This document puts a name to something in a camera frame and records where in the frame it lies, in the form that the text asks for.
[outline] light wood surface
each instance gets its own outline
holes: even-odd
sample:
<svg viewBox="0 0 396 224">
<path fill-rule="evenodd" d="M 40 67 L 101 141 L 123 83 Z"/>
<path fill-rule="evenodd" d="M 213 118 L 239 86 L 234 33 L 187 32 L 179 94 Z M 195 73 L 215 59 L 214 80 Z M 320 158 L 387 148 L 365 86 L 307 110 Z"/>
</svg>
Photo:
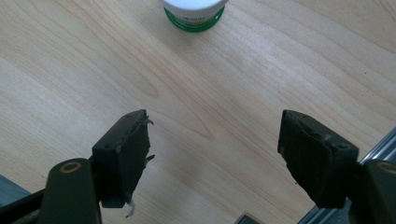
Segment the light wood surface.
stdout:
<svg viewBox="0 0 396 224">
<path fill-rule="evenodd" d="M 158 0 L 0 2 L 0 172 L 30 190 L 145 108 L 150 154 L 105 223 L 295 223 L 313 206 L 276 152 L 281 112 L 361 149 L 396 125 L 394 0 L 231 0 L 189 34 Z"/>
</svg>

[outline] jar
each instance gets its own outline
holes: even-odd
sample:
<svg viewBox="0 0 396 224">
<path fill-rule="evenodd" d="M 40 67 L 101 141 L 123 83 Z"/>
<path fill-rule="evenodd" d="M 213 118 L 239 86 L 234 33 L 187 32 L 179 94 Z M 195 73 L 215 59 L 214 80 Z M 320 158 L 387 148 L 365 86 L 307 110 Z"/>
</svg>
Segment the jar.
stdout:
<svg viewBox="0 0 396 224">
<path fill-rule="evenodd" d="M 220 19 L 228 0 L 163 0 L 169 20 L 181 30 L 197 33 Z"/>
</svg>

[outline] wood grain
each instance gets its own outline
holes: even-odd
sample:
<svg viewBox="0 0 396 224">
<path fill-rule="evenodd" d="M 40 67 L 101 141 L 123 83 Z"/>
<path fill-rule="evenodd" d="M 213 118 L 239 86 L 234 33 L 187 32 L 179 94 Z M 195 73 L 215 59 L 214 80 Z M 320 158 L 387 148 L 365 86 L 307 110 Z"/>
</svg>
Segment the wood grain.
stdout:
<svg viewBox="0 0 396 224">
<path fill-rule="evenodd" d="M 0 172 L 30 191 L 146 108 L 156 158 L 105 223 L 295 223 L 312 206 L 276 152 L 298 110 L 367 153 L 396 124 L 394 0 L 230 1 L 207 32 L 160 1 L 0 3 Z"/>
</svg>

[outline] jar lid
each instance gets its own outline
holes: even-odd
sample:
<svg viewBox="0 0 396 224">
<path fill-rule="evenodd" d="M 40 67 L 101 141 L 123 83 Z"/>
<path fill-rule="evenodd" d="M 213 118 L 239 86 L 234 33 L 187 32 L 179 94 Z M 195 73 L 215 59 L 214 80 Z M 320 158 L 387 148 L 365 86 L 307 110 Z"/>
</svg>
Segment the jar lid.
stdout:
<svg viewBox="0 0 396 224">
<path fill-rule="evenodd" d="M 179 17 L 202 18 L 221 10 L 228 0 L 163 0 L 164 7 Z"/>
</svg>

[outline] wooden table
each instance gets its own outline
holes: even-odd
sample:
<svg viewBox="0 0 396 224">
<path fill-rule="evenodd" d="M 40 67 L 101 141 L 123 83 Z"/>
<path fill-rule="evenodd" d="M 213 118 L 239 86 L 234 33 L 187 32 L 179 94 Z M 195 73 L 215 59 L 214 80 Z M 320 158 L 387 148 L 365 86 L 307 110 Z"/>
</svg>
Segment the wooden table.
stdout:
<svg viewBox="0 0 396 224">
<path fill-rule="evenodd" d="M 124 114 L 151 154 L 104 223 L 295 223 L 313 203 L 276 152 L 283 109 L 367 153 L 396 124 L 395 0 L 230 1 L 207 32 L 160 1 L 1 1 L 0 172 L 30 190 Z"/>
</svg>

